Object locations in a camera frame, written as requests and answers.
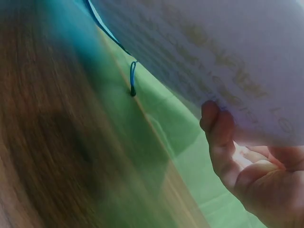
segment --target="wooden surface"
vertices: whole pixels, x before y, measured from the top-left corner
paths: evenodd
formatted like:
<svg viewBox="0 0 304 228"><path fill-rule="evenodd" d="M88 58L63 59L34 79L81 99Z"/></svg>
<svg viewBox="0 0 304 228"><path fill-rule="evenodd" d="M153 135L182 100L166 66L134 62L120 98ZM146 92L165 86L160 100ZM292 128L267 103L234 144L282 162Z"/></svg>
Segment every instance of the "wooden surface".
<svg viewBox="0 0 304 228"><path fill-rule="evenodd" d="M208 227L93 22L72 1L6 2L0 227Z"/></svg>

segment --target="paper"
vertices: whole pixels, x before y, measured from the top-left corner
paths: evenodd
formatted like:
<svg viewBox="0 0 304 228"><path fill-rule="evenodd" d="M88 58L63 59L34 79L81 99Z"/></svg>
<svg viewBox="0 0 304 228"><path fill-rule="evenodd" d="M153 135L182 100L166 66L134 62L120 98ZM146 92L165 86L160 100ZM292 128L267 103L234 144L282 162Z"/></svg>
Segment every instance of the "paper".
<svg viewBox="0 0 304 228"><path fill-rule="evenodd" d="M92 0L137 60L186 99L229 110L243 145L304 145L304 9L296 0Z"/></svg>

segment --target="green cloth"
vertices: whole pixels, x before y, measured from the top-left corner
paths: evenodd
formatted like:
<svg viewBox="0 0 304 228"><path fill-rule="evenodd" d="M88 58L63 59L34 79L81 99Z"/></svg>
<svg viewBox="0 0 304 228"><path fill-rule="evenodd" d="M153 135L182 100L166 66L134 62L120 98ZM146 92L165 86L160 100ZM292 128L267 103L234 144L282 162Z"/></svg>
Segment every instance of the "green cloth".
<svg viewBox="0 0 304 228"><path fill-rule="evenodd" d="M107 39L107 43L120 68L129 76L130 65L134 59L110 39ZM165 144L210 226L265 227L255 216L245 211L214 174L205 134L199 127L199 121L185 105L140 64L137 64L135 70L135 87L137 99L146 117Z"/></svg>

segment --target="hand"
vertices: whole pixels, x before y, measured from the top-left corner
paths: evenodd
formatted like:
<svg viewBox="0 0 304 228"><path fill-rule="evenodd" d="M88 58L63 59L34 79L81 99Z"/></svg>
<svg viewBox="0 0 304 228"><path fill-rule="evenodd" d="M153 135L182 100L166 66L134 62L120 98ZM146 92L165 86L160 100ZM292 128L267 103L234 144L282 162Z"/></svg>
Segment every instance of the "hand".
<svg viewBox="0 0 304 228"><path fill-rule="evenodd" d="M304 227L304 147L238 146L231 114L211 101L200 126L214 172L247 211L270 228Z"/></svg>

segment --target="blue cord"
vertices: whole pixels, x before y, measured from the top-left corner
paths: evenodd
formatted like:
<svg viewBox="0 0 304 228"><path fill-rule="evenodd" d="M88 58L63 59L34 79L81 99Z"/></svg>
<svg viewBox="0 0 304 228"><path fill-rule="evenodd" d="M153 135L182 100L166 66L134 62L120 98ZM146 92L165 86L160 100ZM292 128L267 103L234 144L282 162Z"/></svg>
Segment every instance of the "blue cord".
<svg viewBox="0 0 304 228"><path fill-rule="evenodd" d="M127 53L128 55L132 56L116 39L114 39L111 34L108 33L108 31L103 27L103 25L99 22L98 18L96 17L92 6L90 4L90 0L84 0L85 1L85 5L87 6L94 22L97 24L97 26L108 36L111 38L112 41L114 41L123 51L125 51L125 53ZM136 90L134 87L134 73L135 73L135 68L136 68L136 63L138 61L134 61L131 64L130 67L130 84L131 84L131 96L136 96Z"/></svg>
<svg viewBox="0 0 304 228"><path fill-rule="evenodd" d="M136 63L138 61L134 61L131 63L130 67L130 84L131 84L131 96L136 96L136 90L134 86L134 75L135 75L135 68L136 68Z"/></svg>

